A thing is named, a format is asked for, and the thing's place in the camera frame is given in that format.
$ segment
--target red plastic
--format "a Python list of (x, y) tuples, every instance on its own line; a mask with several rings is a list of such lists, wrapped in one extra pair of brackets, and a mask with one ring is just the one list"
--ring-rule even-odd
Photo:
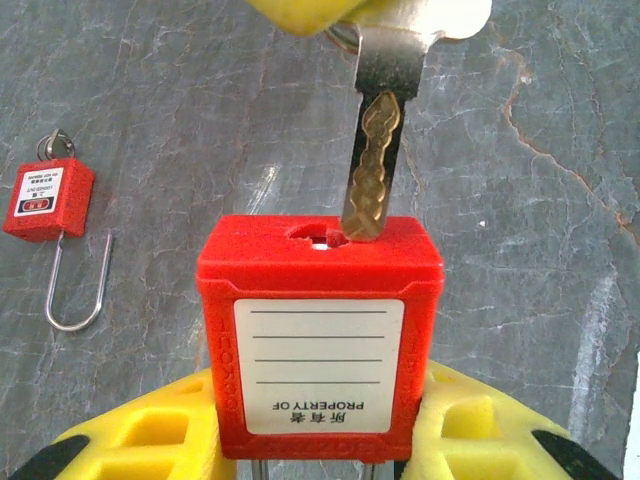
[[(324, 241), (328, 250), (312, 248)], [(443, 261), (412, 218), (349, 243), (334, 217), (227, 216), (198, 260), (222, 450), (232, 459), (408, 459), (444, 284)], [(391, 428), (382, 434), (252, 435), (247, 431), (234, 302), (238, 299), (400, 299), (404, 319)]]
[[(58, 168), (62, 168), (62, 178), (55, 203), (50, 203), (53, 197), (35, 198), (37, 193), (34, 191), (34, 200), (23, 199), (20, 203), (23, 206), (26, 205), (27, 210), (32, 208), (35, 213), (25, 216), (16, 215), (17, 208), (21, 208), (18, 202), (25, 175)], [(71, 237), (81, 237), (84, 235), (94, 179), (93, 171), (75, 158), (27, 163), (20, 166), (2, 229), (28, 242), (54, 240), (58, 238), (61, 231)], [(33, 187), (46, 189), (50, 188), (50, 185), (36, 183)]]

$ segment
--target label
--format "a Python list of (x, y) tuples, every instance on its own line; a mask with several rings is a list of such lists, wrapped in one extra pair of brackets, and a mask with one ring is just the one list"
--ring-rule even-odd
[(250, 433), (389, 430), (402, 301), (243, 299), (234, 311)]
[(56, 209), (64, 168), (27, 172), (22, 177), (14, 216), (51, 213)]

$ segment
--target silver key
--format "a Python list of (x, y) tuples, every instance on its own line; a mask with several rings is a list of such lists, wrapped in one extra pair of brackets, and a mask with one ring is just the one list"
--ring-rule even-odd
[(341, 221), (350, 240), (370, 242), (384, 229), (405, 104), (418, 94), (429, 48), (475, 35), (490, 13), (491, 0), (371, 0), (350, 15), (354, 23), (328, 30), (358, 53), (362, 103)]

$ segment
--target key head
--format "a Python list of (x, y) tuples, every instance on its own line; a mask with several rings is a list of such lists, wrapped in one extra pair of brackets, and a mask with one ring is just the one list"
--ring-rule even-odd
[(492, 0), (371, 0), (343, 18), (357, 26), (409, 30), (433, 39), (469, 38), (489, 20)]

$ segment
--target keyhole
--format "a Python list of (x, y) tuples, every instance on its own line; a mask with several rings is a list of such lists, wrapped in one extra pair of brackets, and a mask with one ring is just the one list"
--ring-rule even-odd
[(314, 250), (330, 250), (349, 243), (341, 231), (329, 229), (320, 223), (297, 227), (289, 233), (289, 238), (309, 240)]

